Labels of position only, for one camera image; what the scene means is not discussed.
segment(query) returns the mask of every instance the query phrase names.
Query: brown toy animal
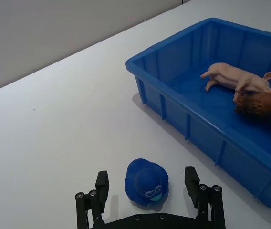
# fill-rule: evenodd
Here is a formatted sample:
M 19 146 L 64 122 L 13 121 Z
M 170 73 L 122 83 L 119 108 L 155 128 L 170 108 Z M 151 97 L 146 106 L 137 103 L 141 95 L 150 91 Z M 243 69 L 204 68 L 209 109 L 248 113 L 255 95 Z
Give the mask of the brown toy animal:
M 270 119 L 271 93 L 258 92 L 256 94 L 239 96 L 236 100 L 235 111 L 245 116 Z

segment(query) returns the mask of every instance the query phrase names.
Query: blue toy duck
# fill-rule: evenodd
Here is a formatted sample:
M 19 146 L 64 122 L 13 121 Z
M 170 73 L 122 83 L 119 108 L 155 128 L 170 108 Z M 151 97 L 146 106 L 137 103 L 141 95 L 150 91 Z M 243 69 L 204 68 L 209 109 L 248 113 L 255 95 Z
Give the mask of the blue toy duck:
M 131 201 L 143 207 L 162 205 L 168 197 L 168 175 L 156 163 L 136 159 L 127 168 L 125 191 Z

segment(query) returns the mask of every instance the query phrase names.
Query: bolt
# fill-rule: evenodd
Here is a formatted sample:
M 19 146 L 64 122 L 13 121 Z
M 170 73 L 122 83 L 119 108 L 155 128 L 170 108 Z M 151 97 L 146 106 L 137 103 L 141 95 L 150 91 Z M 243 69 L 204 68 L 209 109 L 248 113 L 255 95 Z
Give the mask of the bolt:
M 165 220 L 166 216 L 164 214 L 160 215 L 160 220 Z
M 214 189 L 215 191 L 217 191 L 217 192 L 221 191 L 221 187 L 219 187 L 219 186 L 214 186 L 213 189 Z
M 83 198 L 83 193 L 78 194 L 76 198 L 78 198 L 78 199 Z
M 136 220 L 136 221 L 140 221 L 140 220 L 141 220 L 141 217 L 140 217 L 140 216 L 136 216 L 136 217 L 135 217 L 135 220 Z
M 90 196 L 94 197 L 96 195 L 96 191 L 90 192 Z
M 201 190 L 207 190 L 207 188 L 208 188 L 208 187 L 207 187 L 206 185 L 200 185 L 200 189 L 201 189 Z

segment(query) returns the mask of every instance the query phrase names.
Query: table surface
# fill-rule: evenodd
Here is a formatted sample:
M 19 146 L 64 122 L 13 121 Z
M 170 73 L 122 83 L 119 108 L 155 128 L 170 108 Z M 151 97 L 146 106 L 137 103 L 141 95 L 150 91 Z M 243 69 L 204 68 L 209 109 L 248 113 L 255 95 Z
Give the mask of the table surface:
M 184 186 L 184 168 L 194 166 L 202 183 L 223 187 L 228 229 L 271 229 L 271 209 L 142 105 L 125 69 L 210 17 L 271 31 L 271 0 L 193 0 L 0 89 L 0 228 L 75 229 L 74 195 L 93 189 L 100 170 L 110 180 L 105 222 L 154 212 L 124 190 L 128 164 L 142 157 L 169 175 L 162 212 L 196 216 Z

